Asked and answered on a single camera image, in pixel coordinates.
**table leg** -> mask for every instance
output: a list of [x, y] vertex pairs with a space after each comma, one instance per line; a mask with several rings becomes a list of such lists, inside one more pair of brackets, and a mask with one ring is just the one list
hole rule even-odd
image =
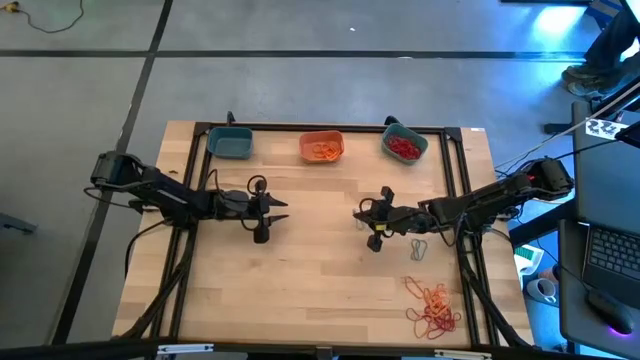
[[558, 229], [558, 221], [574, 219], [575, 200], [571, 199], [551, 211], [511, 230], [511, 245], [516, 248]]
[[26, 221], [22, 221], [13, 216], [0, 213], [0, 226], [6, 229], [16, 229], [24, 233], [31, 234], [36, 230], [36, 225], [30, 224]]

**wooden tabletop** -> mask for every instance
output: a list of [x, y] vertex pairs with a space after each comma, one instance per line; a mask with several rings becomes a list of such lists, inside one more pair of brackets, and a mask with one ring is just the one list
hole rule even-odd
[[[156, 166], [182, 181], [194, 122], [167, 124]], [[463, 129], [463, 144], [473, 189], [495, 181], [486, 134]], [[396, 194], [394, 205], [416, 206], [419, 200], [446, 195], [437, 136], [427, 135], [426, 154], [414, 166], [380, 151], [380, 134], [343, 133], [345, 153], [336, 164], [307, 165], [298, 155], [297, 132], [254, 131], [249, 160], [213, 158], [224, 190], [245, 189], [256, 174], [268, 180], [268, 191], [287, 202], [271, 215], [290, 217], [271, 227], [271, 240], [254, 244], [252, 234], [234, 221], [201, 221], [180, 326], [185, 341], [415, 347], [470, 345], [454, 249], [439, 235], [396, 235], [380, 253], [366, 246], [369, 231], [358, 230], [353, 209], [363, 197], [379, 198], [382, 186]], [[194, 179], [204, 155], [200, 146]], [[450, 153], [455, 156], [453, 145]], [[457, 193], [462, 193], [457, 161], [452, 159]], [[213, 180], [208, 183], [213, 188]], [[146, 214], [141, 228], [160, 220]], [[506, 231], [504, 224], [496, 228]], [[133, 252], [113, 333], [133, 325], [158, 291], [171, 230], [141, 237]], [[445, 233], [451, 241], [450, 231]], [[410, 260], [410, 240], [428, 241], [420, 262]], [[509, 323], [528, 342], [532, 335], [511, 245], [492, 233], [483, 249], [491, 294]], [[462, 315], [457, 330], [436, 340], [416, 339], [409, 307], [421, 302], [404, 287], [412, 276], [423, 286], [445, 284], [452, 309]], [[167, 334], [170, 299], [161, 334]], [[482, 307], [476, 299], [481, 339], [488, 343]]]

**blue bowl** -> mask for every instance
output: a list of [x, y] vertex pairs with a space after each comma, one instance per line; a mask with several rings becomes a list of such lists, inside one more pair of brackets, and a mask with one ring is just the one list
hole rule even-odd
[[[394, 136], [394, 135], [411, 140], [411, 142], [414, 143], [420, 149], [420, 156], [415, 160], [408, 160], [391, 151], [391, 149], [389, 149], [389, 147], [387, 146], [387, 140], [389, 140], [390, 136]], [[427, 139], [422, 137], [417, 132], [411, 129], [408, 129], [399, 123], [389, 125], [387, 127], [387, 130], [385, 130], [384, 134], [382, 134], [382, 151], [387, 155], [391, 156], [392, 158], [406, 165], [413, 165], [418, 160], [420, 160], [420, 158], [422, 157], [422, 154], [424, 154], [427, 151], [428, 146], [429, 146], [429, 143], [427, 142]]]
[[253, 132], [242, 127], [213, 128], [207, 149], [219, 158], [246, 160], [253, 152]]

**concrete floor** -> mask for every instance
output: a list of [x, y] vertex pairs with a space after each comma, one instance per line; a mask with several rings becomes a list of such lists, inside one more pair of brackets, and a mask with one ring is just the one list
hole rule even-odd
[[[66, 24], [75, 0], [21, 2], [34, 22]], [[0, 13], [2, 50], [146, 50], [162, 0], [86, 0], [56, 35]], [[580, 7], [498, 0], [180, 0], [161, 50], [585, 51], [598, 34]], [[0, 212], [39, 225], [0, 230], [0, 347], [48, 341], [94, 202], [82, 194], [97, 154], [119, 137], [144, 59], [0, 56]], [[487, 128], [494, 161], [569, 121], [566, 62], [490, 59], [156, 59], [128, 151], [153, 163], [169, 120], [380, 123]], [[537, 155], [571, 147], [561, 139]], [[540, 206], [528, 208], [532, 214]], [[139, 216], [110, 209], [70, 341], [107, 339]], [[550, 347], [558, 339], [536, 337]]]

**shoe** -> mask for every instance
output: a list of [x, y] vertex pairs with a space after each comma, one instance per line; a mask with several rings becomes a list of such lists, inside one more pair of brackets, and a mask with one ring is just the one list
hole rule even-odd
[[593, 79], [601, 73], [602, 71], [594, 69], [587, 64], [571, 65], [562, 72], [562, 80], [568, 84], [575, 81]]
[[575, 81], [567, 85], [567, 90], [576, 96], [584, 97], [586, 99], [594, 99], [598, 97], [605, 97], [612, 93], [615, 89], [607, 89], [603, 87], [602, 80], [595, 78], [587, 81]]

